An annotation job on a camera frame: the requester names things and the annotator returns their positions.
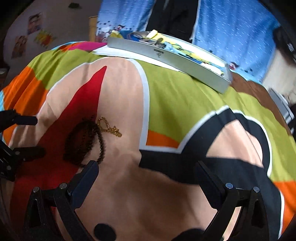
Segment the colourful cartoon bedspread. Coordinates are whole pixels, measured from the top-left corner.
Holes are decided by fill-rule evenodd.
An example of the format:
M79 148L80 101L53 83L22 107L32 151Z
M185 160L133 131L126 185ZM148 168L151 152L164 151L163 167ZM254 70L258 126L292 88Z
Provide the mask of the colourful cartoon bedspread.
M233 74L220 94L185 73L63 45L36 56L1 90L11 148L39 146L14 182L1 182L3 218L17 237L30 193L68 183L90 160L100 171L77 215L95 240L195 240L216 214L199 186L202 161L222 183L260 189L269 239L295 215L295 141L267 90Z

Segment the white cartoon-lined storage box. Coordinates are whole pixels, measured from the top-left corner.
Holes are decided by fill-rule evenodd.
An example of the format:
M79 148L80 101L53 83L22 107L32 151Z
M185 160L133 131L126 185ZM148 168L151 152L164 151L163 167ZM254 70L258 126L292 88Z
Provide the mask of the white cartoon-lined storage box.
M224 93L232 83L229 65L214 54L158 32L132 32L107 39L111 48L130 51L167 64Z

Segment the blue fabric wardrobe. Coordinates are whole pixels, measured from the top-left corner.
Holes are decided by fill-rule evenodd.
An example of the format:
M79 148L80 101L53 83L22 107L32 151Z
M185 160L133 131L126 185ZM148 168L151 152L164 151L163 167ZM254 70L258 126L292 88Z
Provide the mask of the blue fabric wardrobe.
M146 31L156 1L103 1L96 40L112 31ZM228 63L247 80L262 82L275 52L276 18L259 1L198 1L192 44Z

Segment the hanging dark clothes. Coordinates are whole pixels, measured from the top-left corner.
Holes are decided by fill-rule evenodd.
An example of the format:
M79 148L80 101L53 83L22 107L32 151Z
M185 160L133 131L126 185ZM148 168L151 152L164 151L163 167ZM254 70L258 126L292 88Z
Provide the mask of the hanging dark clothes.
M157 30L165 35L191 42L197 11L198 0L157 0L146 30Z

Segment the cartoon family wall poster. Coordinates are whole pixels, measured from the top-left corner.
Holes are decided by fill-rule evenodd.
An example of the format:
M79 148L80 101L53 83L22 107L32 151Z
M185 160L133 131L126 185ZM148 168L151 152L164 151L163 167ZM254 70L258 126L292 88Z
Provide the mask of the cartoon family wall poster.
M27 45L27 36L16 36L15 39L15 45L11 54L11 58L20 58L22 57L26 52L26 45Z

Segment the yellow cartoon wall sticker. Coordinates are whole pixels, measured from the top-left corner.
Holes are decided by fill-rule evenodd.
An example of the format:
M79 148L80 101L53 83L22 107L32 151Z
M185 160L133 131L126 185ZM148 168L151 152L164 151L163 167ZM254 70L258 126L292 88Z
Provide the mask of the yellow cartoon wall sticker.
M56 39L55 36L53 36L52 33L41 29L40 32L37 34L37 36L34 39L34 42L39 44L40 46L44 48L48 48L48 46Z

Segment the cartoon boy wall poster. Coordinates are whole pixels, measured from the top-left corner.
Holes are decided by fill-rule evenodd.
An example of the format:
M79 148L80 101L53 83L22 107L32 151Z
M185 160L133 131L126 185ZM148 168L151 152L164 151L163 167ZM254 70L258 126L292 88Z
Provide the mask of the cartoon boy wall poster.
M42 28L42 13L29 16L27 35L41 30Z

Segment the green wall sticker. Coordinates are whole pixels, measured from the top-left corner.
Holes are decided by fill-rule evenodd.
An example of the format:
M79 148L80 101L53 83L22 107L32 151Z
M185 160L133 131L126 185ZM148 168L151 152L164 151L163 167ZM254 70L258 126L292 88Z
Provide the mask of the green wall sticker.
M70 9L78 9L78 8L80 8L80 5L79 5L79 3L70 3L68 8L70 8Z

